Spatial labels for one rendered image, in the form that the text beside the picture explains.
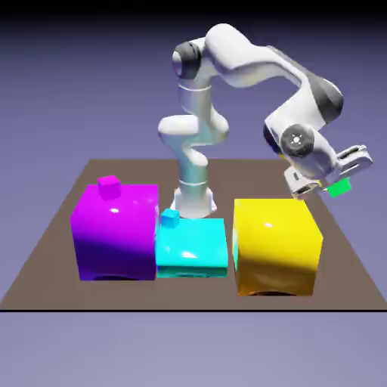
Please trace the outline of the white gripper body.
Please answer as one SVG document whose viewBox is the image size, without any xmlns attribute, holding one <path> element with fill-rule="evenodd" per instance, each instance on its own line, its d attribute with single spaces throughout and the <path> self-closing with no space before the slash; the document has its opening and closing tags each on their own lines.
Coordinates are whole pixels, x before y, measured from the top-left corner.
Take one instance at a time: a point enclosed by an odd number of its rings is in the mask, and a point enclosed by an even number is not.
<svg viewBox="0 0 387 387">
<path fill-rule="evenodd" d="M 305 200 L 314 192 L 327 191 L 320 181 L 306 178 L 292 166 L 284 171 L 284 178 L 290 193 L 296 200 Z"/>
</svg>

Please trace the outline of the small green cube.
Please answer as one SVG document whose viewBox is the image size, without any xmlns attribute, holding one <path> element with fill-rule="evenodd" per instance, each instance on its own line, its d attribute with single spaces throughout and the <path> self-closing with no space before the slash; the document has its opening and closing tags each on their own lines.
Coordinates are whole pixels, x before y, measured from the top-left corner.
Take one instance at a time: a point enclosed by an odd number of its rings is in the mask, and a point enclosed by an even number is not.
<svg viewBox="0 0 387 387">
<path fill-rule="evenodd" d="M 339 197 L 351 190 L 351 182 L 349 178 L 343 178 L 327 188 L 327 192 L 331 198 Z"/>
</svg>

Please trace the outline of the small cyan cube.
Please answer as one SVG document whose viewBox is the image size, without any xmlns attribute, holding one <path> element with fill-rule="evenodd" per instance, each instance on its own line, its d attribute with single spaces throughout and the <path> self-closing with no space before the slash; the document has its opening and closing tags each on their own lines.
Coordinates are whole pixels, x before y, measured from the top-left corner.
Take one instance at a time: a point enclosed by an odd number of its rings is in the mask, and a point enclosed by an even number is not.
<svg viewBox="0 0 387 387">
<path fill-rule="evenodd" d="M 180 212 L 175 209 L 165 209 L 160 216 L 162 228 L 175 228 L 180 221 Z"/>
</svg>

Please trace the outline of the small magenta cube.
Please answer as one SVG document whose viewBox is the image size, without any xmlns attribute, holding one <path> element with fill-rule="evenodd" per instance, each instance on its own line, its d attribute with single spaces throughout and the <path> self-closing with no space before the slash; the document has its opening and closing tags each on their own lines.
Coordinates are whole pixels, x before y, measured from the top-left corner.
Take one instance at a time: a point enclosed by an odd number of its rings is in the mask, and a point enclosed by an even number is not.
<svg viewBox="0 0 387 387">
<path fill-rule="evenodd" d="M 115 175 L 98 178 L 98 191 L 104 200 L 115 200 L 121 196 L 121 184 Z"/>
</svg>

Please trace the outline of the large yellow box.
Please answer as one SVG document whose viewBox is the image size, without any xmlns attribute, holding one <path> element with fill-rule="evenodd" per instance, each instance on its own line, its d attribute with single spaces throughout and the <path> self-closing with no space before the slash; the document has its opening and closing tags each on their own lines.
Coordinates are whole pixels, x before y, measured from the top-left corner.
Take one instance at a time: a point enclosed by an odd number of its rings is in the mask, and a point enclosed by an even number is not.
<svg viewBox="0 0 387 387">
<path fill-rule="evenodd" d="M 232 251 L 240 296 L 310 296 L 323 245 L 303 200 L 234 201 Z"/>
</svg>

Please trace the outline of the large cyan box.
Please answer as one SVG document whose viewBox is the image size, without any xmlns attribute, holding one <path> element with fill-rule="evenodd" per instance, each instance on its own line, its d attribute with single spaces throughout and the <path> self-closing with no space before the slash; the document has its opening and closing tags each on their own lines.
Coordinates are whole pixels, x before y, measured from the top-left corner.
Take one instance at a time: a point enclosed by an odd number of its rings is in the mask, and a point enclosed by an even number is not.
<svg viewBox="0 0 387 387">
<path fill-rule="evenodd" d="M 156 236 L 157 277 L 226 277 L 228 247 L 221 218 L 180 218 Z"/>
</svg>

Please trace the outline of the large magenta box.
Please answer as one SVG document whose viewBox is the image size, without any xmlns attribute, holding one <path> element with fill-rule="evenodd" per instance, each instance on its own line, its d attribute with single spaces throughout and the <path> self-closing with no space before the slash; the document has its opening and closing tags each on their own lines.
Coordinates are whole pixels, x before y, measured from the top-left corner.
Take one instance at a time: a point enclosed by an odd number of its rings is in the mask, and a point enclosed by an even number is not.
<svg viewBox="0 0 387 387">
<path fill-rule="evenodd" d="M 80 279 L 154 280 L 158 225 L 157 185 L 88 185 L 70 216 Z"/>
</svg>

